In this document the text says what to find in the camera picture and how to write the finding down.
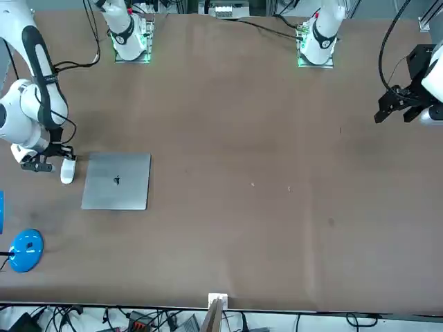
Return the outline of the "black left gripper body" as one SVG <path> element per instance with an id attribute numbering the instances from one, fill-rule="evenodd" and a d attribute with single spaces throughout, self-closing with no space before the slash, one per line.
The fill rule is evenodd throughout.
<path id="1" fill-rule="evenodd" d="M 418 44 L 406 57 L 410 84 L 401 88 L 400 93 L 412 100 L 408 101 L 411 106 L 424 109 L 435 99 L 422 86 L 422 80 L 428 70 L 434 48 L 435 44 Z"/>

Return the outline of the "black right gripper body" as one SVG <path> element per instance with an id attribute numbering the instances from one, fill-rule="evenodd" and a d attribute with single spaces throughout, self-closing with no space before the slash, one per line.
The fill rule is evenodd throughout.
<path id="1" fill-rule="evenodd" d="M 48 147 L 37 155 L 50 158 L 54 156 L 63 157 L 63 153 L 66 152 L 74 154 L 72 146 L 62 142 L 63 128 L 50 129 L 48 132 L 50 138 Z"/>

